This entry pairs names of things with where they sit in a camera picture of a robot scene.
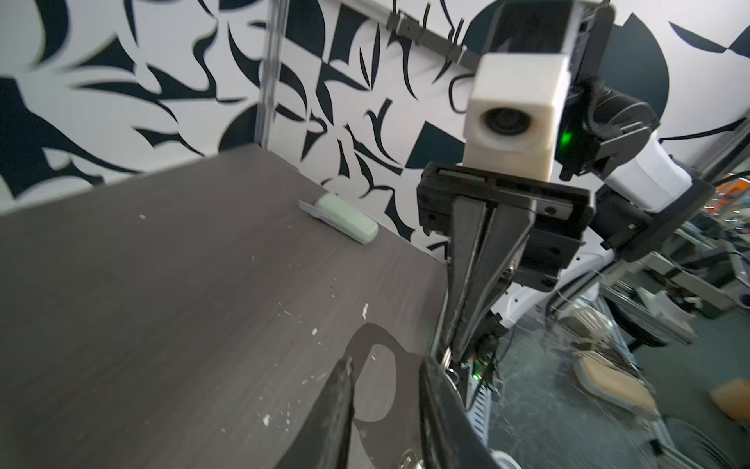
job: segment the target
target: wallpaper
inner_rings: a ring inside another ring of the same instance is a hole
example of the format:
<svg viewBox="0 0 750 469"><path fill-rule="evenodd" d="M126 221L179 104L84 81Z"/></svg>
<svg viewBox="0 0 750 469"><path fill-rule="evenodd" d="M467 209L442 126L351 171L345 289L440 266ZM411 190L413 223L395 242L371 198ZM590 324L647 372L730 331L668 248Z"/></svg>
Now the wallpaper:
<svg viewBox="0 0 750 469"><path fill-rule="evenodd" d="M254 140L268 0L0 6L0 211Z"/></svg>
<svg viewBox="0 0 750 469"><path fill-rule="evenodd" d="M476 52L502 3L372 1L426 17L430 30ZM693 161L750 107L750 8L745 2L613 3L616 25L601 75L609 86L648 101L661 116L664 147ZM414 245L443 256L444 238L426 236L419 226L415 187L428 161L461 161L472 74L336 0L291 0L281 59L269 149ZM572 183L601 184L592 176Z"/></svg>

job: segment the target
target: green indicator light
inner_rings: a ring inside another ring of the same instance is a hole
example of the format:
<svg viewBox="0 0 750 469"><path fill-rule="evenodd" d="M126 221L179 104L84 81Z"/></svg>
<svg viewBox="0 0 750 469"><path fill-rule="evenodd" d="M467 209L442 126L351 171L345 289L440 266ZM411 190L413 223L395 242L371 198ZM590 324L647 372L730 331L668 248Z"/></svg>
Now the green indicator light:
<svg viewBox="0 0 750 469"><path fill-rule="evenodd" d="M570 139L573 137L573 134L570 132L563 132L562 137L560 137L560 147L565 148L570 143Z"/></svg>

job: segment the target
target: white camera housing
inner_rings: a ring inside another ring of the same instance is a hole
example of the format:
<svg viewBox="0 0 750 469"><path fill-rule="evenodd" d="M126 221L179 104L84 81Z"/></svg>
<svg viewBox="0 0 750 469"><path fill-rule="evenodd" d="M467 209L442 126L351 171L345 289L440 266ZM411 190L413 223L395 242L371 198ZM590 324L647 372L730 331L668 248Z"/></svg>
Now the white camera housing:
<svg viewBox="0 0 750 469"><path fill-rule="evenodd" d="M549 182L569 85L566 54L484 54L466 108L463 165ZM498 108L523 111L529 127L518 135L492 131L485 116Z"/></svg>

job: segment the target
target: wooden table surface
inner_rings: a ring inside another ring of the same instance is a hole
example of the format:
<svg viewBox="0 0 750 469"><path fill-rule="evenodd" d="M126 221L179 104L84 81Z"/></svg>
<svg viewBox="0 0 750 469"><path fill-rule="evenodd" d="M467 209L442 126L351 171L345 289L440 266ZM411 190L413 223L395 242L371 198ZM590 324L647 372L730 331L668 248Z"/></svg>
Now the wooden table surface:
<svg viewBox="0 0 750 469"><path fill-rule="evenodd" d="M0 467L273 467L347 347L349 465L393 467L446 270L323 192L247 146L0 218Z"/></svg>

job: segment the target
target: camera lens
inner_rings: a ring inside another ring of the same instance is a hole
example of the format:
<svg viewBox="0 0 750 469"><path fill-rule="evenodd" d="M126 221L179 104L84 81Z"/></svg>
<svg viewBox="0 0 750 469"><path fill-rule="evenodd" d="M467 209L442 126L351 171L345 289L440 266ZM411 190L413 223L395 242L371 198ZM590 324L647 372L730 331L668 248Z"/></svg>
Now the camera lens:
<svg viewBox="0 0 750 469"><path fill-rule="evenodd" d="M529 128L531 118L524 111L498 107L484 114L484 123L496 134L520 135Z"/></svg>

